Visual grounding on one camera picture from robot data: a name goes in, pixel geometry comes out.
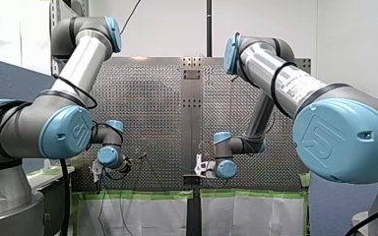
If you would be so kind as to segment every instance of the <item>robotic arm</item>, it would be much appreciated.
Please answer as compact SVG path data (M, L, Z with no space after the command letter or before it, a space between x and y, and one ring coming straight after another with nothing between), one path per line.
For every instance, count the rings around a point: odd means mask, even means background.
M103 166L124 169L128 164L121 156L122 123L94 125L87 102L103 61L121 51L116 21L110 17L64 20L55 28L51 46L53 56L69 59L53 87L31 104L0 100L0 235L8 234L4 225L9 218L17 222L17 217L32 212L34 202L42 202L39 194L32 195L22 158L69 158L91 141L102 144L97 159ZM42 221L42 215L36 218ZM41 225L31 221L25 225L27 233L10 234L42 235L40 229L32 230Z
M280 39L237 34L228 41L224 68L262 93L242 138L214 135L216 164L205 171L213 172L210 177L234 177L232 155L246 151L239 147L251 134L264 139L261 134L275 105L293 120L296 151L311 171L334 182L378 182L378 98L346 84L326 85L296 68L293 58ZM260 139L254 139L254 152L263 144Z

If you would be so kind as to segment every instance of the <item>metal post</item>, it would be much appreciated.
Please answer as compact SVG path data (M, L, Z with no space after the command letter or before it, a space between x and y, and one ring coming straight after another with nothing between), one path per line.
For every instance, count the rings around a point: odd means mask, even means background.
M207 57L213 56L213 0L207 0Z

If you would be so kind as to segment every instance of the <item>white plastic sheet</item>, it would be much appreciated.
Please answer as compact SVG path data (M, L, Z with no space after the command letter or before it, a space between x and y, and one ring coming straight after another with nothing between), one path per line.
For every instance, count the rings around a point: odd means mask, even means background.
M124 191L119 194L110 191L105 198L103 193L76 194L72 219L74 235L130 235L123 224L123 215L134 236L185 236L189 197L188 192L151 194Z
M203 191L203 235L302 236L307 195L243 190Z

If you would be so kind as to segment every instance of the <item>pegboard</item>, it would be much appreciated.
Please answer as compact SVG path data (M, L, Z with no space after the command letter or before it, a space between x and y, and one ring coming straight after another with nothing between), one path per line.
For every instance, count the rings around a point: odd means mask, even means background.
M124 188L181 190L180 58L144 62L112 58L103 64L92 95L99 103L92 111L97 122L124 123L123 154L133 162ZM95 190L89 167L99 148L93 145L78 158L82 163L73 175L74 191ZM140 160L144 152L147 157ZM120 189L121 181L105 178L103 186Z
M298 68L310 73L310 59L297 59ZM203 112L201 140L204 159L213 160L214 133L242 135L247 128L260 90L225 73L222 60L206 58L203 64ZM274 110L272 130L261 154L234 156L238 174L231 181L202 180L201 188L244 188L278 191L300 190L299 173L306 172L291 140L291 120Z
M196 60L196 67L188 65L188 58L111 58L103 64L92 92L99 107L92 115L97 122L124 123L123 153L133 160L125 189L182 190L183 174L192 173L198 147L205 158L213 159L215 132L244 133L260 91L240 79L231 82L221 58ZM308 59L296 63L310 71ZM298 174L307 170L291 141L291 121L275 112L275 125L266 139L265 153L235 157L238 175L226 187L300 189ZM73 161L74 191L95 190L90 167L99 148L93 145ZM148 156L140 160L144 152ZM223 184L202 181L202 188ZM120 189L121 181L104 178L103 186Z

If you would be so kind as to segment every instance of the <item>blue cap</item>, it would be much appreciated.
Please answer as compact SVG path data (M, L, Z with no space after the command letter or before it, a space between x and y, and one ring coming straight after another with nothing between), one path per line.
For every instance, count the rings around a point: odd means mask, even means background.
M118 120L107 120L105 123L124 133L124 124L122 122Z
M349 99L329 98L306 106L293 124L303 163L331 181L378 182L378 111Z
M56 111L44 124L38 138L41 155L49 159L73 157L82 152L92 134L89 111L80 106L66 106Z
M223 160L217 166L217 176L220 179L230 180L237 174L237 166L232 160Z
M231 133L230 132L218 132L214 133L214 145L223 142L227 139L231 138Z
M116 169L121 164L121 156L114 147L106 146L97 152L99 163L110 169Z
M237 43L239 41L239 35L234 35L226 42L225 53L223 56L223 68L227 74L237 74Z
M118 22L113 17L105 17L108 24L109 35L112 39L113 52L120 52L122 49L121 31Z

